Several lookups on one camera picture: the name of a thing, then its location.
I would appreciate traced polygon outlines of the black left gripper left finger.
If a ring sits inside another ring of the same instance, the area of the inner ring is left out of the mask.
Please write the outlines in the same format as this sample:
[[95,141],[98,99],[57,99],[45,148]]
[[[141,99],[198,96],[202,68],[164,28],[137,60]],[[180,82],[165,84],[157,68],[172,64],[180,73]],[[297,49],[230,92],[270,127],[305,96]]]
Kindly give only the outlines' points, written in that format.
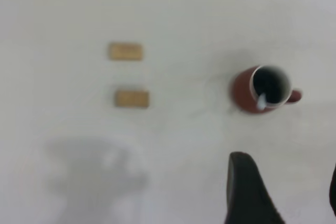
[[225,223],[285,223],[276,209],[253,158],[229,155]]

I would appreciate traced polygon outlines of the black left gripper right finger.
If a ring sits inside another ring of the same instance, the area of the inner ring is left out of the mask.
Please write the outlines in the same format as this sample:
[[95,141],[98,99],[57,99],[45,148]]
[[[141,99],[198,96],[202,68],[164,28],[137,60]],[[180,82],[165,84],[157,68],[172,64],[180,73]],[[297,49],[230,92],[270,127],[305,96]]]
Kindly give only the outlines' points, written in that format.
[[336,167],[334,168],[329,188],[329,203],[336,216]]

